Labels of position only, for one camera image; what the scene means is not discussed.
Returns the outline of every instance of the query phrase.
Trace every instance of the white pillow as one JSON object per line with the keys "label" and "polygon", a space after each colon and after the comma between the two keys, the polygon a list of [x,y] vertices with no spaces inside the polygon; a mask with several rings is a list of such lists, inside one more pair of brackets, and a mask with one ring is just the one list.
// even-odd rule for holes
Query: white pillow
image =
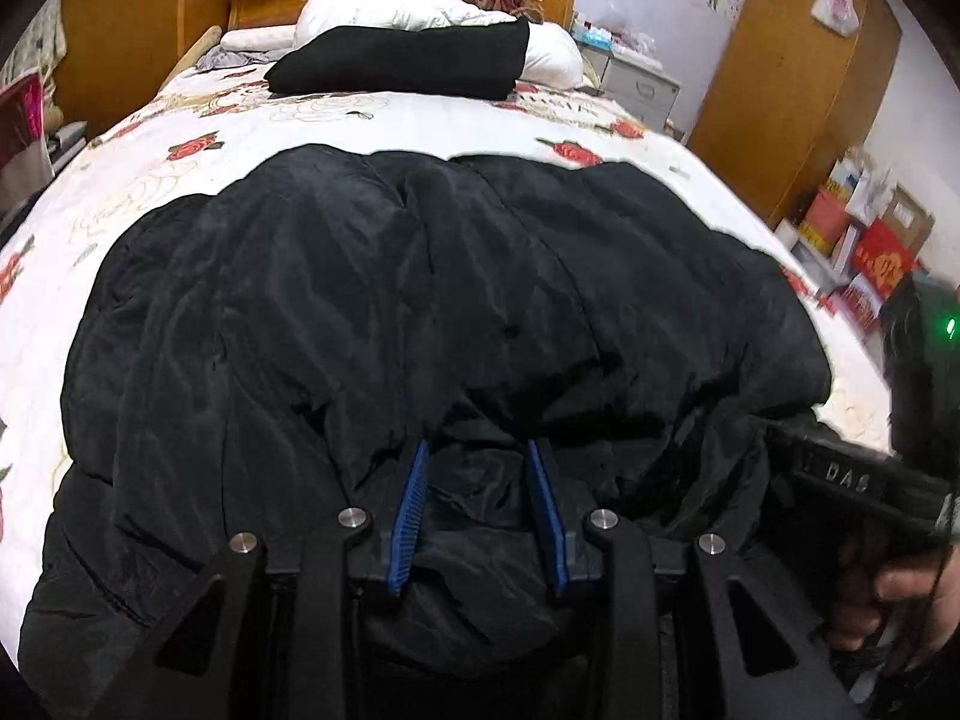
{"label": "white pillow", "polygon": [[296,28],[285,26],[258,26],[255,29],[232,29],[220,39],[220,46],[228,52],[272,52],[294,45]]}
{"label": "white pillow", "polygon": [[335,26],[380,26],[416,32],[436,26],[512,20],[508,13],[481,10],[460,0],[307,0],[296,20],[294,48],[305,46]]}
{"label": "white pillow", "polygon": [[554,89],[573,89],[583,80],[584,58],[573,38],[558,23],[532,23],[520,77]]}

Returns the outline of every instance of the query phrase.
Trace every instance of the bed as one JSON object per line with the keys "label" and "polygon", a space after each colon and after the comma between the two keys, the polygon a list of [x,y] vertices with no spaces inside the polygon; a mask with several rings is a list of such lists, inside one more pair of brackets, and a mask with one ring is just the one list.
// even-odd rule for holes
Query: bed
{"label": "bed", "polygon": [[[235,0],[230,24],[293,23],[304,0]],[[547,0],[566,23],[572,0]],[[709,227],[803,276],[771,231],[692,153],[645,131],[615,103],[520,82],[504,101],[379,92],[272,98],[269,66],[186,71],[92,143],[45,191],[0,252],[0,640],[16,654],[41,570],[44,528],[71,459],[61,427],[64,361],[112,244],[142,215],[186,194],[215,194],[302,143],[494,153],[574,170],[622,161],[678,194]],[[800,298],[826,348],[832,394],[822,420],[848,440],[888,445],[887,389],[841,317]]]}

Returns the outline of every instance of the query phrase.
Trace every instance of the gray cloth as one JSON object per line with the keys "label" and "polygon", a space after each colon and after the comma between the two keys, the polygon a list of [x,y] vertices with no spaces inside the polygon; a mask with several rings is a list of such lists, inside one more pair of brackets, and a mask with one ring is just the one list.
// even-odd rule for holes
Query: gray cloth
{"label": "gray cloth", "polygon": [[197,60],[196,68],[198,73],[209,73],[211,70],[242,68],[244,65],[266,65],[288,55],[292,50],[290,47],[271,52],[229,52],[220,46],[214,46]]}

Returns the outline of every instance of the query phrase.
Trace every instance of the plastic bag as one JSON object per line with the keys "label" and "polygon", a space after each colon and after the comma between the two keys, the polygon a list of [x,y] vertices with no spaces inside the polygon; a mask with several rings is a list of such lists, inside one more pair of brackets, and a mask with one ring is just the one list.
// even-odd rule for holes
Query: plastic bag
{"label": "plastic bag", "polygon": [[860,28],[853,0],[817,0],[810,8],[810,15],[844,37],[850,37]]}
{"label": "plastic bag", "polygon": [[627,16],[616,2],[608,2],[603,15],[593,20],[594,26],[608,29],[614,35],[627,31]]}

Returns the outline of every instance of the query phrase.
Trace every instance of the red box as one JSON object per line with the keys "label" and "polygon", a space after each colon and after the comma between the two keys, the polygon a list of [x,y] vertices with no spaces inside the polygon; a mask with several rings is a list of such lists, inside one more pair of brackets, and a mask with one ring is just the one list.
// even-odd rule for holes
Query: red box
{"label": "red box", "polygon": [[886,300],[904,278],[917,266],[913,254],[899,241],[893,231],[877,220],[860,238],[853,252],[853,264]]}
{"label": "red box", "polygon": [[880,325],[880,306],[883,298],[864,274],[857,276],[848,284],[843,295],[834,293],[834,304],[851,324],[856,327],[861,341]]}
{"label": "red box", "polygon": [[820,187],[797,230],[824,257],[829,257],[848,226],[850,217],[844,210],[844,204],[825,187]]}

